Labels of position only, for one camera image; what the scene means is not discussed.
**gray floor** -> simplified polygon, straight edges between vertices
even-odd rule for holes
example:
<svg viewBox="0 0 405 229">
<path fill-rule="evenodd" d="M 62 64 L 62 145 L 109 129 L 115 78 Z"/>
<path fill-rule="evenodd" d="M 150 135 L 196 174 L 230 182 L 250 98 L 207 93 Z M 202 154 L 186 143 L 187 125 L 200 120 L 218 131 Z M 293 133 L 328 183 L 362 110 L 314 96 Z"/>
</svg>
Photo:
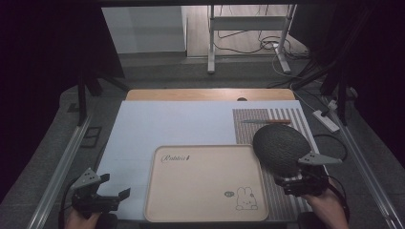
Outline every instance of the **gray floor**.
<svg viewBox="0 0 405 229">
<path fill-rule="evenodd" d="M 271 57 L 219 58 L 215 74 L 206 73 L 205 59 L 189 59 L 184 54 L 166 53 L 162 55 L 122 55 L 121 63 L 125 78 L 119 79 L 133 89 L 165 88 L 266 88 L 274 82 L 284 81 L 286 76 L 276 73 L 271 64 Z M 293 75 L 299 73 L 307 60 L 289 61 Z M 280 71 L 276 61 L 274 67 Z M 58 191 L 53 209 L 47 217 L 44 228 L 57 227 L 57 210 L 60 206 L 62 192 L 67 182 L 79 176 L 85 169 L 95 167 L 97 157 L 103 151 L 117 116 L 120 102 L 125 92 L 100 80 L 103 94 L 100 97 L 88 97 L 90 107 L 94 107 L 91 128 L 100 127 L 97 142 L 86 138 L 81 142 L 75 160 L 66 177 L 64 185 Z M 313 82 L 305 89 L 319 97 L 320 84 Z M 329 131 L 312 115 L 312 109 L 323 109 L 314 96 L 305 91 L 296 92 L 306 103 L 302 103 L 309 126 L 314 135 L 329 134 Z M 77 113 L 68 112 L 72 104 L 77 103 L 76 88 L 63 93 L 60 97 L 60 109 L 54 122 L 36 150 L 31 162 L 13 185 L 0 205 L 1 228 L 27 228 L 32 214 L 42 198 L 54 169 L 75 131 L 78 121 Z M 405 171 L 393 154 L 359 116 L 351 102 L 347 104 L 348 127 L 356 139 L 364 156 L 372 168 L 377 180 L 387 193 L 399 217 L 405 219 Z M 325 155 L 339 156 L 342 147 L 328 139 L 315 139 L 321 152 Z M 95 143 L 93 148 L 83 146 Z M 331 175 L 337 177 L 348 194 L 352 210 L 351 228 L 389 228 L 380 209 L 374 201 L 369 187 L 357 168 L 350 153 L 347 161 L 341 165 L 328 166 Z M 121 221 L 118 228 L 137 228 L 133 222 Z"/>
</svg>

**aluminum rail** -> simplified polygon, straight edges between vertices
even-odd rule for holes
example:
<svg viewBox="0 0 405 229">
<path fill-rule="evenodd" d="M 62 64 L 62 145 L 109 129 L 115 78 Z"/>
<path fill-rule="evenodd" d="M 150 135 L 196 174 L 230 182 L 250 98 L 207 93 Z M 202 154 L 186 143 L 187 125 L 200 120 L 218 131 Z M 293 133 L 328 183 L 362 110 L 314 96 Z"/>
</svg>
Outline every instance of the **aluminum rail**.
<svg viewBox="0 0 405 229">
<path fill-rule="evenodd" d="M 375 200 L 375 203 L 381 211 L 383 218 L 387 221 L 390 228 L 403 229 L 404 225 L 401 222 L 401 219 L 398 217 L 396 210 L 392 202 L 390 201 L 390 198 L 382 188 L 372 168 L 370 168 L 370 165 L 367 163 L 366 158 L 364 158 L 363 153 L 355 142 L 349 128 L 343 125 L 336 112 L 330 112 L 330 115 L 333 121 L 339 126 L 340 133 L 347 143 L 347 146 L 352 153 L 352 158 L 356 163 L 357 168 L 360 171 L 360 174 L 362 175 L 366 185 L 368 186 L 370 193 Z"/>
<path fill-rule="evenodd" d="M 83 139 L 84 135 L 86 134 L 86 130 L 92 119 L 92 114 L 93 107 L 89 109 L 89 113 L 84 119 L 83 124 L 75 128 L 75 131 L 62 155 L 62 158 L 60 158 L 59 163 L 57 164 L 51 181 L 48 183 L 47 189 L 45 190 L 44 195 L 42 196 L 32 215 L 30 223 L 27 226 L 28 229 L 39 229 L 44 227 L 48 215 L 52 210 L 54 201 L 56 200 L 57 194 L 59 193 L 63 181 L 65 180 L 65 177 L 68 174 L 75 158 L 81 139 Z"/>
</svg>

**black curtain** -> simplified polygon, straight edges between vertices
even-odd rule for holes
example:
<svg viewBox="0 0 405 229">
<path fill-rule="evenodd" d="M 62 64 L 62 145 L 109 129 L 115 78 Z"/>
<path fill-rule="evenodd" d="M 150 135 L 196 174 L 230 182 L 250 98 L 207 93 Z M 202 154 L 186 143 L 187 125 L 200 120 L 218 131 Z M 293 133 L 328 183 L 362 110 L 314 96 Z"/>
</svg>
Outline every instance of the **black curtain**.
<svg viewBox="0 0 405 229">
<path fill-rule="evenodd" d="M 327 66 L 341 50 L 360 4 L 299 4 L 288 34 L 307 48 L 322 66 Z"/>
<path fill-rule="evenodd" d="M 379 1 L 351 51 L 355 106 L 405 167 L 405 5 Z"/>
<path fill-rule="evenodd" d="M 0 25 L 3 198 L 53 122 L 62 92 L 81 73 L 123 72 L 96 5 L 2 2 Z"/>
</svg>

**black round mesh object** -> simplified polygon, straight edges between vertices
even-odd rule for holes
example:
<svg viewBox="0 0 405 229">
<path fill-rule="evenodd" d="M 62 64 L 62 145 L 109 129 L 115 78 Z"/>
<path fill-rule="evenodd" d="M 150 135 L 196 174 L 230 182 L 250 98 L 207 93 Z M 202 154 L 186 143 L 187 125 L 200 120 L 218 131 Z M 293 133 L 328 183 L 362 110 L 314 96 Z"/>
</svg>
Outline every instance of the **black round mesh object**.
<svg viewBox="0 0 405 229">
<path fill-rule="evenodd" d="M 252 145 L 260 162 L 279 177 L 296 176 L 299 172 L 298 159 L 310 152 L 307 139 L 283 124 L 270 124 L 259 129 Z"/>
</svg>

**metal frame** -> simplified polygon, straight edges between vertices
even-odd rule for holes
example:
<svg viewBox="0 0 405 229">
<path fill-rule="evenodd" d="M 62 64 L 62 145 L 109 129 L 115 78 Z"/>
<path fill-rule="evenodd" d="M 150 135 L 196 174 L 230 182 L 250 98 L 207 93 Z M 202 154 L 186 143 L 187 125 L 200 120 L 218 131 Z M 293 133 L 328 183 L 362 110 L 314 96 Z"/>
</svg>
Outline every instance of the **metal frame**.
<svg viewBox="0 0 405 229">
<path fill-rule="evenodd" d="M 274 46 L 283 73 L 290 74 L 291 69 L 283 51 L 284 43 L 291 24 L 295 5 L 291 5 L 287 16 L 220 16 L 215 17 L 214 5 L 211 5 L 209 17 L 208 73 L 215 72 L 214 31 L 282 31 L 278 45 Z"/>
<path fill-rule="evenodd" d="M 56 200 L 57 194 L 63 185 L 66 175 L 71 168 L 72 162 L 75 159 L 75 155 L 78 147 L 80 146 L 81 139 L 86 134 L 86 130 L 89 127 L 90 121 L 92 119 L 93 107 L 89 110 L 89 115 L 83 120 L 81 126 L 76 126 L 75 132 L 65 149 L 65 152 L 60 158 L 59 163 L 53 173 L 51 181 L 48 183 L 47 189 L 42 195 L 35 212 L 32 215 L 30 223 L 27 228 L 43 228 L 45 222 L 48 218 L 49 213 L 53 208 L 53 204 Z"/>
<path fill-rule="evenodd" d="M 390 228 L 404 228 L 390 198 L 379 183 L 366 158 L 364 158 L 363 153 L 355 142 L 349 128 L 343 124 L 336 112 L 330 112 L 330 114 L 333 121 L 335 121 L 340 127 L 340 133 L 351 152 L 352 159 L 356 163 L 357 168 L 369 188 L 375 203 L 381 211 L 383 218 L 387 221 Z"/>
</svg>

